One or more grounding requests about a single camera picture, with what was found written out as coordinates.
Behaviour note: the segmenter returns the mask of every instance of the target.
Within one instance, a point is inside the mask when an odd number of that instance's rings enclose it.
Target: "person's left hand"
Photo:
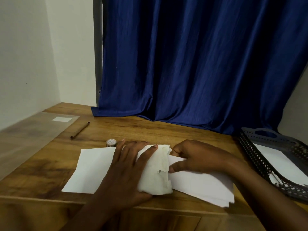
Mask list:
[[[152,198],[150,194],[139,192],[137,186],[148,159],[158,146],[150,147],[136,161],[138,152],[149,143],[132,142],[123,148],[124,143],[125,140],[117,145],[111,166],[93,197],[113,214]]]

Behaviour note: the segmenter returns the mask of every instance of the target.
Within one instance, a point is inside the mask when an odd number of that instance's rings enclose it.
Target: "basket handle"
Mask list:
[[[268,138],[272,138],[272,139],[275,139],[275,138],[277,138],[278,136],[280,136],[280,134],[278,134],[276,131],[273,131],[273,130],[270,130],[270,129],[267,129],[267,128],[257,128],[257,129],[254,129],[253,130],[253,133],[255,134],[255,135],[258,135],[258,134],[256,134],[256,132],[257,131],[265,131],[265,132],[270,132],[270,133],[272,133],[272,134],[274,134],[276,137],[268,137]]]

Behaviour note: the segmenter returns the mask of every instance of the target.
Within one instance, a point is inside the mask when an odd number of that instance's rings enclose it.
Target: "curtain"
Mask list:
[[[308,0],[104,0],[94,116],[277,131],[308,61]]]

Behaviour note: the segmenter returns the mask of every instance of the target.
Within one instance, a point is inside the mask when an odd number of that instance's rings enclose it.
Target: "person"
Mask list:
[[[123,148],[124,144],[125,140],[122,140],[117,145],[108,173],[91,200],[61,231],[98,230],[115,214],[151,199],[152,195],[137,191],[137,185],[148,159],[158,146],[150,147],[136,161],[137,153],[149,143],[133,142]],[[185,140],[175,145],[173,153],[187,159],[172,164],[170,173],[187,170],[228,174],[251,194],[263,211],[270,214],[267,217],[276,230],[308,230],[308,213],[304,209],[229,152],[197,140]]]

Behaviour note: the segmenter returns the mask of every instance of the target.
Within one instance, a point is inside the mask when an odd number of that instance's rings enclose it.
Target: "white wall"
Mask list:
[[[308,67],[283,110],[278,131],[308,145]]]
[[[0,0],[0,130],[59,102],[45,0]]]
[[[46,0],[62,102],[96,106],[92,0]]]

